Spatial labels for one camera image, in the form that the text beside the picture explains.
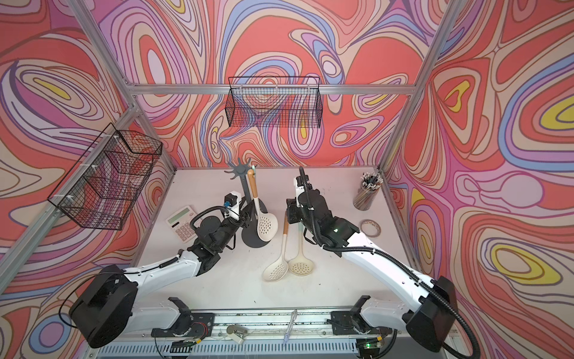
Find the dark grey skimmer green handle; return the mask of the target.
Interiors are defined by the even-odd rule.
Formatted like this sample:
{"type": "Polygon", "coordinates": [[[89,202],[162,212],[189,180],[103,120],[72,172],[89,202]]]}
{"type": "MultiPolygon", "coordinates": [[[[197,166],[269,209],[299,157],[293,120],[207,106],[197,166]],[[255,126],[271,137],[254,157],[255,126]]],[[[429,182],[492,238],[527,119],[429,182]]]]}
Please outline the dark grey skimmer green handle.
{"type": "Polygon", "coordinates": [[[255,172],[254,166],[252,166],[248,171],[248,179],[249,179],[249,183],[251,186],[251,193],[252,193],[252,196],[254,197],[254,206],[256,208],[256,216],[257,216],[257,218],[259,218],[260,215],[262,214],[262,211],[260,208],[259,195],[258,195],[258,190],[257,190],[256,172],[255,172]]]}

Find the grey utensil rack stand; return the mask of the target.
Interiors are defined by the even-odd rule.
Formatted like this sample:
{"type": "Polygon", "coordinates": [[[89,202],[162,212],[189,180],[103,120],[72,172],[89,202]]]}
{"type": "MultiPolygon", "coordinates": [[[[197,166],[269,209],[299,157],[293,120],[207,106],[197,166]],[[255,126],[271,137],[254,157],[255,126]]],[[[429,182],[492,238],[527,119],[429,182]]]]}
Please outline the grey utensil rack stand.
{"type": "Polygon", "coordinates": [[[247,219],[245,225],[242,228],[242,240],[246,246],[249,248],[263,248],[268,242],[261,239],[257,232],[257,211],[255,210],[254,200],[251,197],[251,190],[248,184],[247,173],[251,169],[251,160],[243,162],[239,157],[237,163],[229,162],[230,170],[226,171],[228,174],[233,174],[232,179],[239,178],[242,183],[243,192],[245,195],[245,201],[241,205],[242,212],[246,214],[247,219]]]}

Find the cream skimmer wooden handle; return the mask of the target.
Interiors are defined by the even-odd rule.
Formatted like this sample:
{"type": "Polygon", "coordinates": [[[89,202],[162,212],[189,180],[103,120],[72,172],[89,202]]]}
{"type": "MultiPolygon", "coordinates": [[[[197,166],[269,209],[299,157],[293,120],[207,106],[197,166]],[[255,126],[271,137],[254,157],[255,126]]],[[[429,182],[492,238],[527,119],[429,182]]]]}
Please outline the cream skimmer wooden handle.
{"type": "Polygon", "coordinates": [[[276,235],[278,228],[277,217],[271,213],[262,211],[260,217],[257,218],[257,234],[259,238],[264,242],[270,242],[276,235]]]}
{"type": "Polygon", "coordinates": [[[288,215],[285,214],[283,221],[283,234],[280,247],[280,254],[278,258],[267,266],[262,274],[262,279],[265,282],[275,282],[282,279],[288,272],[288,263],[285,259],[286,245],[288,240],[288,215]]]}

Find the cream skimmer green handle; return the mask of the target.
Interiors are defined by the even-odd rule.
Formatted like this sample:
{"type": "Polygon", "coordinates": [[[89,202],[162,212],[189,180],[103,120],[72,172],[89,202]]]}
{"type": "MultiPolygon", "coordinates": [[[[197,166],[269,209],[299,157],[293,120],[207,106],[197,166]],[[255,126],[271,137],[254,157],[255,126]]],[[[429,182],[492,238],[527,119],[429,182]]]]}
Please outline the cream skimmer green handle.
{"type": "Polygon", "coordinates": [[[299,224],[298,227],[298,246],[297,255],[288,262],[288,270],[293,274],[300,277],[310,275],[315,269],[315,264],[307,258],[303,252],[304,239],[304,225],[299,224]]]}

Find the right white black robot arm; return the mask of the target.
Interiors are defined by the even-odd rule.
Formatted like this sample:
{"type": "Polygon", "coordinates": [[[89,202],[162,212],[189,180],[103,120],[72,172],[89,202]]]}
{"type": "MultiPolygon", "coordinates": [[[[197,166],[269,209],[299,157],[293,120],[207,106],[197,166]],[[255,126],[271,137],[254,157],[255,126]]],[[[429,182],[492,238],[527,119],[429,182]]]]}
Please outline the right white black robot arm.
{"type": "Polygon", "coordinates": [[[433,279],[412,269],[375,245],[359,227],[333,215],[302,168],[294,187],[294,198],[287,200],[289,222],[302,224],[318,247],[363,268],[399,299],[382,302],[362,296],[351,310],[356,330],[364,333],[385,327],[405,331],[430,352],[445,350],[455,358],[464,358],[445,342],[453,324],[458,323],[471,344],[468,358],[481,356],[478,338],[459,313],[454,284],[449,279],[433,279]]]}

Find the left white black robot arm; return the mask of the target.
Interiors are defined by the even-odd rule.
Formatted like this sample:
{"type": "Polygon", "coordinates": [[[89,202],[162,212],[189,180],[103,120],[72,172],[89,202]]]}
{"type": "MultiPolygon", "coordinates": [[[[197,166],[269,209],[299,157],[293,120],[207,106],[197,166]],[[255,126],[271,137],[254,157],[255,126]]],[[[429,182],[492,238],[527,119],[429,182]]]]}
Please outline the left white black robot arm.
{"type": "Polygon", "coordinates": [[[146,266],[106,266],[84,280],[86,289],[59,319],[79,330],[93,349],[133,331],[150,330],[163,337],[190,335],[194,317],[181,299],[171,296],[166,305],[154,307],[145,306],[144,300],[168,285],[210,271],[225,249],[235,248],[236,233],[248,218],[248,211],[228,203],[200,212],[189,224],[197,234],[192,246],[146,266]]]}

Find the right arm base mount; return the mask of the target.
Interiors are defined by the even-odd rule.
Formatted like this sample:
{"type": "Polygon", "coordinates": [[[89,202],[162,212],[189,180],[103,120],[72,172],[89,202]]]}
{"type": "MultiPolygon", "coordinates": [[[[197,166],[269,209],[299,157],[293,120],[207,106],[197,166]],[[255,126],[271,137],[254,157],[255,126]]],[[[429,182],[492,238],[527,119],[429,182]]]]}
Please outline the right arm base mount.
{"type": "Polygon", "coordinates": [[[332,326],[335,335],[379,335],[386,337],[393,333],[388,327],[373,327],[362,317],[361,310],[371,296],[361,296],[349,311],[332,311],[327,324],[332,326]]]}

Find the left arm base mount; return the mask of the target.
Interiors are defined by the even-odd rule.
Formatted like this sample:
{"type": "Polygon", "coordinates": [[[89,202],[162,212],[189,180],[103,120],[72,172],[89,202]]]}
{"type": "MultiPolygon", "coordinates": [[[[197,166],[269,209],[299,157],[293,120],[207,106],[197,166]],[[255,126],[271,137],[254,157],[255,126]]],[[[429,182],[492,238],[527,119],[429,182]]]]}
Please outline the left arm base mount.
{"type": "Polygon", "coordinates": [[[153,328],[152,337],[193,337],[203,340],[211,335],[215,314],[193,313],[188,305],[177,297],[169,297],[168,300],[177,308],[176,317],[169,326],[162,325],[159,328],[153,328]]]}

